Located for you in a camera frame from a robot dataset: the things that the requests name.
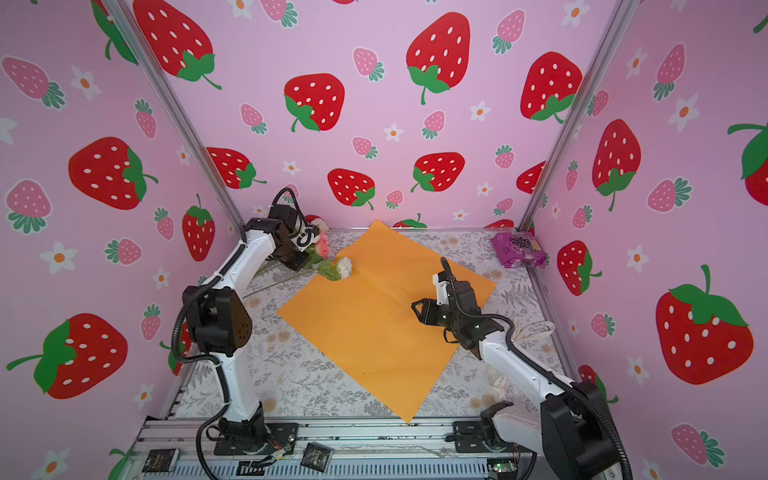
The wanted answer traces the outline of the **aluminium corner post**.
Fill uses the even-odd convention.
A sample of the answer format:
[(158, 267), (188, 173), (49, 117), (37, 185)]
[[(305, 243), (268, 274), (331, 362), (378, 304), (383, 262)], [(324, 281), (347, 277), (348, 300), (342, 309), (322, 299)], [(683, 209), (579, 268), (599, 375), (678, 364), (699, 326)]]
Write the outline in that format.
[(518, 231), (527, 230), (534, 222), (544, 195), (547, 193), (555, 174), (565, 159), (567, 151), (576, 136), (577, 129), (584, 120), (588, 102), (600, 86), (600, 82), (610, 66), (618, 47), (621, 45), (639, 5), (640, 1), (638, 0), (621, 0), (616, 3), (610, 21), (600, 42), (597, 44), (589, 67), (584, 74), (582, 85), (576, 94), (573, 105), (569, 108), (568, 116), (556, 137), (550, 155), (545, 161), (533, 196), (526, 207), (524, 215), (516, 226)]
[(212, 158), (190, 122), (182, 103), (166, 78), (166, 72), (154, 57), (149, 43), (140, 31), (128, 1), (106, 0), (105, 7), (113, 17), (117, 29), (134, 53), (139, 66), (161, 101), (184, 145), (194, 157), (199, 169), (225, 210), (238, 235), (245, 239), (244, 221), (226, 186), (220, 178)]

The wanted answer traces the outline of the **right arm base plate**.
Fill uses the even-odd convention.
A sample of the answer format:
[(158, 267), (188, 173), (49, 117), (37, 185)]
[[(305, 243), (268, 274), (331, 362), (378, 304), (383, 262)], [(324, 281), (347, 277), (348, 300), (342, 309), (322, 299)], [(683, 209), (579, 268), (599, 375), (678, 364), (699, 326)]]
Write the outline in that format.
[(452, 443), (459, 453), (530, 453), (521, 445), (503, 441), (481, 420), (455, 421), (444, 441)]

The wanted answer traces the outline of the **orange wrapping paper sheet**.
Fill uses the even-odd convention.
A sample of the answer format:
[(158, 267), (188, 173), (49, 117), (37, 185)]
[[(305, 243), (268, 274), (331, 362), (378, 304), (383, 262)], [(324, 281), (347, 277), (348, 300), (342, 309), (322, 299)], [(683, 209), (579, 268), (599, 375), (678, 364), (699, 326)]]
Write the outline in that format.
[(502, 274), (483, 232), (377, 228), (339, 237), (348, 279), (299, 279), (276, 302), (280, 329), (268, 347), (265, 408), (291, 417), (470, 416), (505, 386), (439, 328), (421, 324), (414, 301), (435, 293), (442, 258), (486, 303)]

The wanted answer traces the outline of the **pink fake rose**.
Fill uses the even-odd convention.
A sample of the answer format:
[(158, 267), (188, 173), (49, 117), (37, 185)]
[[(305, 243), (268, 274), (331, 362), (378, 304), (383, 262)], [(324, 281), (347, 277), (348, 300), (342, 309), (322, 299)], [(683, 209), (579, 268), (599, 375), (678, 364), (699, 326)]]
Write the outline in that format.
[(275, 255), (267, 257), (267, 261), (275, 261), (282, 263), (284, 266), (293, 271), (300, 271), (302, 269), (316, 269), (319, 265), (328, 260), (331, 254), (329, 245), (329, 239), (326, 233), (322, 232), (319, 237), (313, 241), (304, 251), (298, 253), (298, 256), (294, 256), (291, 260), (282, 261)]

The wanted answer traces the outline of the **black tag left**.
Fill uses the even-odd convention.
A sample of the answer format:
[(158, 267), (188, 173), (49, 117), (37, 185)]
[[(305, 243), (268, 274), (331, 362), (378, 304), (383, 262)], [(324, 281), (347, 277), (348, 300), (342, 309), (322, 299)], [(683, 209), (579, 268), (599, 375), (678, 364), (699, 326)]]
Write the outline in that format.
[(175, 468), (179, 449), (150, 450), (142, 467), (143, 473), (169, 473)]

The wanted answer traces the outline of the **aluminium front rail frame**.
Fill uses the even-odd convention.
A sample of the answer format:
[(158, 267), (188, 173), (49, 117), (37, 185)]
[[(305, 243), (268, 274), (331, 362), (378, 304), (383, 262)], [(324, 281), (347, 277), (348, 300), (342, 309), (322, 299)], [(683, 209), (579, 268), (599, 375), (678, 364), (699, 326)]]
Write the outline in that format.
[[(198, 419), (150, 420), (124, 454), (115, 479), (560, 479), (536, 453), (459, 453), (444, 438), (455, 421), (477, 417), (278, 417), (298, 423), (291, 455), (216, 456)], [(310, 442), (333, 450), (328, 470), (300, 465)], [(143, 473), (150, 450), (179, 449), (169, 473)]]

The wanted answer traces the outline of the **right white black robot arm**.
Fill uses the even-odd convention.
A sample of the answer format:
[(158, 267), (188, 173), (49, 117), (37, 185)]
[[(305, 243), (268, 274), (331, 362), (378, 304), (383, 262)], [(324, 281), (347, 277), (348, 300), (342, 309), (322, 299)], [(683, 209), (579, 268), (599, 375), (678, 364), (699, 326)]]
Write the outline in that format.
[(469, 282), (444, 271), (433, 283), (435, 298), (411, 305), (419, 322), (441, 328), (447, 342), (495, 368), (538, 405), (532, 415), (511, 404), (491, 408), (483, 423), (487, 445), (521, 445), (544, 457), (560, 479), (632, 478), (627, 450), (595, 384), (559, 375), (524, 352), (513, 339), (513, 321), (482, 313)]

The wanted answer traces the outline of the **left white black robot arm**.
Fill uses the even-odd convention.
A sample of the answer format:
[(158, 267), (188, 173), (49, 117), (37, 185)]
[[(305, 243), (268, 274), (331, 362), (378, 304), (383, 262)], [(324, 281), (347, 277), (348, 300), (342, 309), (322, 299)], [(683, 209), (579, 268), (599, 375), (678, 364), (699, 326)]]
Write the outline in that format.
[(269, 443), (263, 407), (246, 385), (247, 366), (240, 350), (253, 322), (243, 299), (251, 280), (269, 260), (293, 271), (309, 264), (309, 247), (319, 237), (300, 207), (274, 204), (265, 218), (253, 218), (226, 261), (200, 286), (182, 293), (171, 339), (177, 364), (212, 363), (223, 395), (223, 410), (213, 420), (218, 445), (255, 453)]

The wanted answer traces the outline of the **white ribbon strip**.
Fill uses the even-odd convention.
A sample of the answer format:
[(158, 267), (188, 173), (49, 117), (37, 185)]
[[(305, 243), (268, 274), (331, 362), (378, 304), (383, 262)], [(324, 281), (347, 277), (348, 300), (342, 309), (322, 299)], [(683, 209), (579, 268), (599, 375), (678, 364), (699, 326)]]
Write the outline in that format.
[(539, 321), (523, 325), (515, 320), (514, 326), (509, 341), (520, 354), (509, 348), (507, 334), (510, 328), (501, 325), (500, 332), (491, 333), (480, 342), (479, 356), (487, 367), (489, 382), (498, 384), (497, 390), (505, 400), (520, 398), (527, 406), (538, 410), (549, 394), (563, 392), (531, 366), (533, 363), (543, 371), (562, 373), (551, 341), (554, 324)]

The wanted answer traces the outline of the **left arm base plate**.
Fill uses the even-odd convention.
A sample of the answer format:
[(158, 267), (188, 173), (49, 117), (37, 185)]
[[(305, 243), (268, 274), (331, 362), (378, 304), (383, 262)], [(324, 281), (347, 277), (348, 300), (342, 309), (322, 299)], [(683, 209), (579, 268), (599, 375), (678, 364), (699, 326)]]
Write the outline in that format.
[(216, 456), (269, 456), (275, 453), (291, 455), (298, 437), (298, 423), (246, 424), (225, 422), (218, 425), (220, 438)]

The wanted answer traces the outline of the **black tag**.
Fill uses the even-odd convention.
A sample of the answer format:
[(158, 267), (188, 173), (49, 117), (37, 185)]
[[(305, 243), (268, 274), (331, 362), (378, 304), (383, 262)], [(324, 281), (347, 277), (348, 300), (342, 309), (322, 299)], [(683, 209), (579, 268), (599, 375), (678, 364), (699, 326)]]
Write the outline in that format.
[(300, 465), (315, 472), (325, 473), (328, 470), (333, 450), (318, 443), (306, 445)]
[(179, 449), (150, 450), (142, 467), (143, 473), (169, 473), (175, 468)]

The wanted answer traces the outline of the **black tag middle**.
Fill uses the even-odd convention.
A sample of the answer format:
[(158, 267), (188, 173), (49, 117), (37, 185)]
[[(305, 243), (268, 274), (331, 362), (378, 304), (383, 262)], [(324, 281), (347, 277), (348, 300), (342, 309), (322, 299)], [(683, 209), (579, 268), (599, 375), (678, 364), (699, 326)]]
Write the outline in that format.
[(300, 465), (315, 472), (325, 473), (328, 470), (333, 450), (318, 443), (306, 445)]

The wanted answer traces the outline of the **purple snack packet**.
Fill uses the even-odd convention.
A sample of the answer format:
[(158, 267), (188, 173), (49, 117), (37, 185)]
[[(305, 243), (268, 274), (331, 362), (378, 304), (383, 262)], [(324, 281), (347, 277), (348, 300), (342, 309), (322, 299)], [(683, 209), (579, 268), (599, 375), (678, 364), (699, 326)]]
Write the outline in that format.
[(548, 259), (530, 232), (501, 232), (491, 239), (491, 245), (501, 265), (509, 269), (540, 267)]

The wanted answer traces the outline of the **left aluminium corner post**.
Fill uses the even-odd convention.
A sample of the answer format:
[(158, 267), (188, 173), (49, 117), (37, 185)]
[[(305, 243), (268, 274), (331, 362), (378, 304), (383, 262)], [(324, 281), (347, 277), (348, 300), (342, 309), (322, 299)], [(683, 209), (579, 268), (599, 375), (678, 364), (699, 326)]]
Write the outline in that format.
[(134, 53), (139, 66), (161, 101), (184, 145), (194, 157), (199, 169), (225, 210), (238, 235), (245, 239), (244, 221), (226, 186), (220, 178), (212, 158), (190, 122), (182, 103), (166, 78), (166, 72), (154, 57), (149, 43), (140, 31), (128, 1), (106, 0), (105, 7), (113, 17), (117, 29)]

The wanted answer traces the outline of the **right aluminium corner post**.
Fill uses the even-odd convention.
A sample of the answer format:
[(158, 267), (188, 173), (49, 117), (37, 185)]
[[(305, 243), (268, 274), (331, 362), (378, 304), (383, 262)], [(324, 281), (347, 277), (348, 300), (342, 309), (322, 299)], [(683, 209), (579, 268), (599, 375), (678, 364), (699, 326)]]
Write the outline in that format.
[(533, 196), (526, 207), (524, 215), (516, 226), (518, 231), (527, 230), (534, 222), (544, 195), (547, 193), (555, 174), (565, 159), (567, 151), (576, 136), (577, 129), (584, 120), (588, 102), (600, 86), (600, 82), (610, 66), (618, 47), (621, 45), (639, 5), (640, 1), (638, 0), (621, 0), (616, 3), (610, 21), (600, 42), (597, 44), (589, 67), (584, 74), (582, 85), (576, 94), (573, 105), (569, 108), (568, 116), (556, 137), (550, 155), (545, 161)]

